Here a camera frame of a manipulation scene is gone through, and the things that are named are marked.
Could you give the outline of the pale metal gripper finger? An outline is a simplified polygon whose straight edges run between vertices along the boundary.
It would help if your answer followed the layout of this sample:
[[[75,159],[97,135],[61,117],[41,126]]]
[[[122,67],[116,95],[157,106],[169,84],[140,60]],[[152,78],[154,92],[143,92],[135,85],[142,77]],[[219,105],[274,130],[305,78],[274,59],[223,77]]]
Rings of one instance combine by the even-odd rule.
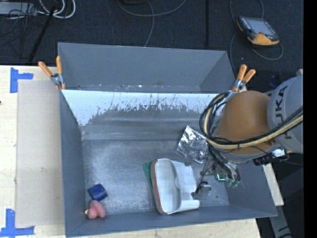
[[[214,175],[214,166],[214,163],[208,165],[205,163],[203,169],[200,171],[200,180],[206,180],[207,176]]]
[[[192,197],[193,199],[206,199],[210,190],[211,185],[207,182],[207,180],[203,179],[199,182],[196,190],[192,192]]]

